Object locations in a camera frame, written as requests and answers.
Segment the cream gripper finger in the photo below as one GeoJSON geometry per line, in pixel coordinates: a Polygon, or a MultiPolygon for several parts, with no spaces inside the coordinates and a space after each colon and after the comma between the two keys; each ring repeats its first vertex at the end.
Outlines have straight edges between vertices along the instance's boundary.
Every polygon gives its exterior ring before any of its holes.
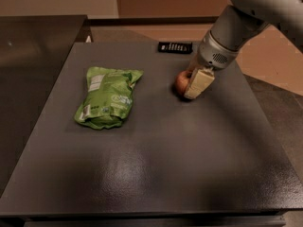
{"type": "Polygon", "coordinates": [[[196,67],[199,67],[199,66],[200,66],[200,64],[198,62],[198,58],[197,58],[197,56],[194,56],[188,65],[187,71],[192,72],[195,70],[196,67]]]}
{"type": "Polygon", "coordinates": [[[212,84],[214,79],[215,75],[212,69],[194,69],[185,90],[184,97],[187,99],[195,99],[212,84]]]}

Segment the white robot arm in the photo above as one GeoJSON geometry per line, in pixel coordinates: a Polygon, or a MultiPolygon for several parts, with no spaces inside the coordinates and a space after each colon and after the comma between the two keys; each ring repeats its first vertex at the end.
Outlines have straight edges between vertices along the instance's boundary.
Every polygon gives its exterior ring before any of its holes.
{"type": "Polygon", "coordinates": [[[216,70],[229,66],[241,48],[267,26],[277,28],[303,51],[303,0],[230,0],[202,38],[189,64],[184,97],[194,99],[214,81],[216,70]]]}

